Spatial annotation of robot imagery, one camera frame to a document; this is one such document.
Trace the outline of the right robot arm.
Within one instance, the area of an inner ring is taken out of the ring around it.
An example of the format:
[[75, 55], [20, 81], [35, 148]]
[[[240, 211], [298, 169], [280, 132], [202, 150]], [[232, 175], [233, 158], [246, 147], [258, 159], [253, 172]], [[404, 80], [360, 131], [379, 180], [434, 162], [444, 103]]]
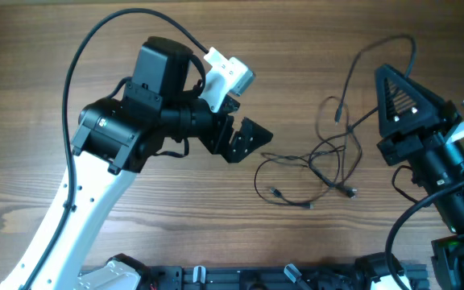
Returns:
[[382, 137], [377, 147], [388, 165], [408, 162], [413, 183], [427, 192], [387, 236], [384, 258], [389, 273], [400, 288], [408, 288], [392, 254], [393, 243], [414, 213], [434, 205], [451, 232], [431, 243], [434, 275], [444, 289], [464, 289], [464, 119], [453, 102], [388, 64], [375, 71], [375, 86]]

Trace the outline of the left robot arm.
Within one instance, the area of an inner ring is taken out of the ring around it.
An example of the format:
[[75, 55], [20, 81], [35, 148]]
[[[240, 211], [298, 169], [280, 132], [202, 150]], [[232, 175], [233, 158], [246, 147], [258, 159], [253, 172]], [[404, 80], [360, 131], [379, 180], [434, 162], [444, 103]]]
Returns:
[[152, 36], [139, 50], [131, 77], [87, 105], [72, 139], [74, 167], [3, 289], [146, 289], [147, 267], [116, 255], [102, 268], [82, 264], [115, 203], [165, 139], [199, 139], [237, 163], [269, 143], [272, 133], [249, 118], [233, 128], [238, 96], [255, 79], [241, 60], [210, 49], [203, 57], [176, 41]]

